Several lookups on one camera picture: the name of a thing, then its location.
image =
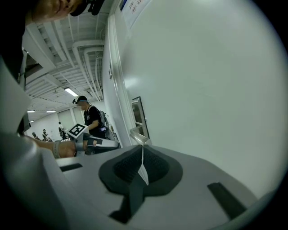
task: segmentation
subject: black t-shirt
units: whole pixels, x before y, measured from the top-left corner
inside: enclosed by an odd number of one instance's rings
[[[101,132],[101,117],[99,114],[98,109],[95,106],[90,106],[90,108],[84,112],[84,118],[85,118],[85,125],[91,125],[93,121],[98,120],[99,126],[89,130],[89,133],[94,136],[94,137],[99,137],[99,138],[105,138],[105,133]]]

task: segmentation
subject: ceiling pipe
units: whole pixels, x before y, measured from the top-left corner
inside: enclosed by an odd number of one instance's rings
[[[58,42],[58,39],[56,37],[55,31],[53,29],[52,26],[52,22],[45,22],[43,23],[44,28],[46,29],[46,32],[48,34],[48,37],[50,38],[50,41],[52,43],[52,45],[54,46],[56,52],[58,53],[59,57],[61,58],[62,61],[66,61],[67,58],[63,52],[63,50],[61,49],[61,46]]]
[[[91,81],[93,83],[93,86],[94,86],[94,89],[97,93],[97,96],[99,97],[99,100],[101,100],[100,97],[103,97],[102,96],[102,92],[101,92],[101,88],[100,88],[100,85],[99,85],[99,81],[98,81],[98,78],[97,78],[97,69],[96,69],[96,66],[95,66],[95,74],[96,74],[96,81],[97,81],[97,85],[100,89],[100,95],[98,93],[98,90],[95,86],[95,81],[93,80],[93,74],[92,74],[92,70],[91,70],[91,65],[90,65],[90,61],[89,61],[89,56],[88,56],[88,53],[89,52],[98,52],[98,51],[104,51],[104,48],[102,47],[92,47],[92,48],[86,48],[83,50],[83,55],[84,55],[84,59],[85,59],[85,63],[86,63],[86,66],[87,66],[87,69],[88,69],[88,74],[90,75],[90,78],[91,78]]]
[[[81,93],[80,90],[79,90],[78,88],[76,88],[76,87],[71,83],[71,81],[69,81],[68,78],[66,78],[66,77],[64,76],[63,73],[60,73],[60,75],[61,75],[75,90],[77,90],[81,95],[83,95],[83,93]]]
[[[72,26],[71,26],[71,20],[70,20],[70,14],[68,14],[68,21],[69,21],[69,28],[70,28],[70,33],[71,33],[72,41],[74,42],[74,37],[73,37],[73,32],[72,32]]]
[[[69,62],[71,63],[72,67],[75,68],[74,62],[73,62],[73,60],[71,58],[71,55],[70,55],[70,53],[69,53],[69,51],[67,49],[67,46],[66,46],[64,35],[63,35],[62,29],[61,29],[60,20],[54,21],[54,23],[55,23],[56,31],[57,31],[58,37],[60,39],[61,45],[62,45],[62,47],[64,49],[64,52],[65,52]]]
[[[87,66],[86,66],[86,64],[85,64],[84,57],[83,57],[83,66],[84,66],[84,68],[85,68],[85,70],[86,70],[87,75],[90,76],[90,74],[88,73],[88,70],[87,70]],[[97,100],[100,102],[101,99],[100,99],[99,94],[98,94],[98,92],[97,92],[97,88],[96,88],[96,86],[95,86],[95,83],[93,84],[93,86],[94,86],[95,92],[96,92],[96,94],[97,94]]]
[[[79,15],[77,16],[77,41],[79,41]]]
[[[101,76],[101,73],[102,73],[102,59],[103,57],[98,57],[98,60],[97,61],[99,61],[99,64],[98,64],[98,66],[99,66],[99,71],[98,71],[98,73],[99,73],[99,75],[98,75],[98,79],[99,79],[99,77],[102,77]]]
[[[88,77],[85,73],[85,70],[84,70],[84,67],[82,65],[82,62],[81,62],[81,59],[80,59],[80,55],[79,55],[79,52],[78,52],[78,47],[81,47],[81,46],[93,46],[93,45],[104,45],[104,42],[102,40],[84,40],[84,41],[77,41],[77,42],[74,42],[73,45],[72,45],[72,51],[74,53],[74,56],[77,60],[77,63],[79,65],[79,68],[87,82],[87,84],[89,85],[92,93],[94,94],[95,98],[97,98],[94,90],[93,90],[93,87],[91,86],[89,80],[88,80]]]
[[[97,39],[98,22],[99,22],[99,14],[97,16],[97,22],[96,22],[95,39]]]
[[[101,92],[101,97],[103,98],[103,93],[102,93],[102,90],[101,90],[101,87],[100,87],[100,84],[99,84],[99,76],[100,76],[100,62],[99,62],[99,59],[100,58],[98,57],[95,60],[95,70],[97,69],[97,71],[95,71],[95,77],[96,77],[96,81],[97,81],[97,84],[98,84],[100,92]]]

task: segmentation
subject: ceiling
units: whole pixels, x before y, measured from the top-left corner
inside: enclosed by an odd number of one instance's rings
[[[32,99],[28,110],[35,110],[29,113],[30,121],[49,115],[46,111],[59,112],[72,107],[75,97],[64,90],[68,87],[90,101],[103,99],[103,51],[87,53],[88,62],[84,60],[83,51],[89,47],[102,48],[104,42],[79,46],[80,65],[72,46],[84,40],[104,40],[112,3],[113,0],[105,0],[97,16],[87,11],[88,6],[78,17],[27,26],[22,46],[28,52],[25,90]]]

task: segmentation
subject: sign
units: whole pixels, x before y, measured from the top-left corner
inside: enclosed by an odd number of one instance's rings
[[[122,13],[129,30],[132,28],[134,22],[150,1],[151,0],[128,0],[126,2]]]

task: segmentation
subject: black slot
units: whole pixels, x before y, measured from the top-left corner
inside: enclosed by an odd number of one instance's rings
[[[73,169],[76,169],[76,168],[81,168],[81,167],[82,167],[81,164],[76,163],[76,164],[61,166],[60,169],[61,169],[62,172],[66,172],[66,171],[73,170]]]
[[[93,139],[93,140],[96,140],[96,141],[97,141],[96,146],[97,146],[97,145],[102,145],[103,140],[101,140],[101,139]]]
[[[207,185],[213,196],[232,220],[246,211],[240,203],[220,182]]]

